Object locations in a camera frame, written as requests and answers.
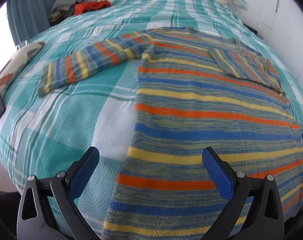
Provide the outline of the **striped knit sweater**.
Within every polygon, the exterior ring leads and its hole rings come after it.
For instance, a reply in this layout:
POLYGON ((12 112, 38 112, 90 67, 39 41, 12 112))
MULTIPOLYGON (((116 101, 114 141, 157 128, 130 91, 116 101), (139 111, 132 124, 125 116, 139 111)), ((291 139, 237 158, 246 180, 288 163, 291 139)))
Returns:
POLYGON ((285 218, 303 204, 303 140, 273 64, 234 38, 192 28, 133 31, 57 59, 39 96, 138 60, 135 125, 104 239, 198 239, 224 207, 202 163, 275 176, 285 218))

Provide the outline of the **grey checked clothes pile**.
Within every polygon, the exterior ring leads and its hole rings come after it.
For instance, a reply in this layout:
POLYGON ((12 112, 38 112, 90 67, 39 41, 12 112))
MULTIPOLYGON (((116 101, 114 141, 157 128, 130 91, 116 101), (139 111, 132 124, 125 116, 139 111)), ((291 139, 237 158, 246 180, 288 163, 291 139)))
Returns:
POLYGON ((60 23, 74 14, 74 6, 83 0, 56 0, 47 16, 49 23, 54 25, 60 23))

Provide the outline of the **teal plaid bedspread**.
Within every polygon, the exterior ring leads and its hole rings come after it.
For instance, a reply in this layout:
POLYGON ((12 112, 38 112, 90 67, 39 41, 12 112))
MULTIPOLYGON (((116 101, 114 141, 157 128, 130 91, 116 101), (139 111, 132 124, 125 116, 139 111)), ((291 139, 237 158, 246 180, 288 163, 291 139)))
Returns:
POLYGON ((303 133, 302 88, 281 58, 226 5, 215 0, 107 1, 111 7, 72 16, 34 38, 45 46, 8 89, 0 119, 0 161, 18 191, 30 174, 53 176, 90 146, 99 149, 100 162, 77 206, 102 238, 134 132, 139 61, 125 61, 39 96, 43 69, 51 62, 103 40, 163 27, 234 38, 273 64, 303 133))

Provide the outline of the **white wardrobe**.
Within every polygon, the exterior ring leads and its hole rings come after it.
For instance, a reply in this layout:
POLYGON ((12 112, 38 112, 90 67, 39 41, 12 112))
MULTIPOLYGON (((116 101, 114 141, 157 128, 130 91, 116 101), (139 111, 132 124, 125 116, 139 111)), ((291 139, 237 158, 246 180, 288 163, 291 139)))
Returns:
POLYGON ((293 0, 263 0, 260 37, 303 83, 303 13, 293 0))

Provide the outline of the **patterned folded cloth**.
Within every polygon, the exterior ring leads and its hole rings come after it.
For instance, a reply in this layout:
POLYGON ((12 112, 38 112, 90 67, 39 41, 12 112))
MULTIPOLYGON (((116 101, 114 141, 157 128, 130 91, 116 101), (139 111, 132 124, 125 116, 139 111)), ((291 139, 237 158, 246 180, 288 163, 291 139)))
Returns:
POLYGON ((45 46, 45 42, 33 42, 19 48, 0 71, 0 94, 4 98, 17 76, 45 46))

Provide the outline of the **red garment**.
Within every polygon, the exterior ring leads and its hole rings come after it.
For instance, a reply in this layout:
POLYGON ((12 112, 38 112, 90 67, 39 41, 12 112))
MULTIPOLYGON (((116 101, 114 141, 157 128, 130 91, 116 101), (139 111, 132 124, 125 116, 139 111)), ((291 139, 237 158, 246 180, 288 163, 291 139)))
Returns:
POLYGON ((85 3, 79 3, 74 6, 73 16, 78 16, 86 12, 97 11, 100 9, 105 9, 111 7, 111 3, 107 0, 103 1, 89 1, 85 3))

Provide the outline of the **blue curtain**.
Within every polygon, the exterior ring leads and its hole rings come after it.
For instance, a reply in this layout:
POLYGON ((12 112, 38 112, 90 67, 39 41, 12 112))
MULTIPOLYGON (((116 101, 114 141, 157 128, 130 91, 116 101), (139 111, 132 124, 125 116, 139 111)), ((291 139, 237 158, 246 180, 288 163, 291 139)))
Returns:
POLYGON ((48 15, 56 0, 7 0, 7 16, 17 46, 50 28, 48 15))

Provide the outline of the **wall socket panel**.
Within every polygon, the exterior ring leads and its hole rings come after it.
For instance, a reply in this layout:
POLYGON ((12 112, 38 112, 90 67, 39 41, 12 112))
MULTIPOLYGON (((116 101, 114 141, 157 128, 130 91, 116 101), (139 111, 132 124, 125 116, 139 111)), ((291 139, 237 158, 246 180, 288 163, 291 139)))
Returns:
POLYGON ((248 3, 246 0, 232 0, 232 4, 239 8, 242 8, 243 10, 248 9, 248 3))

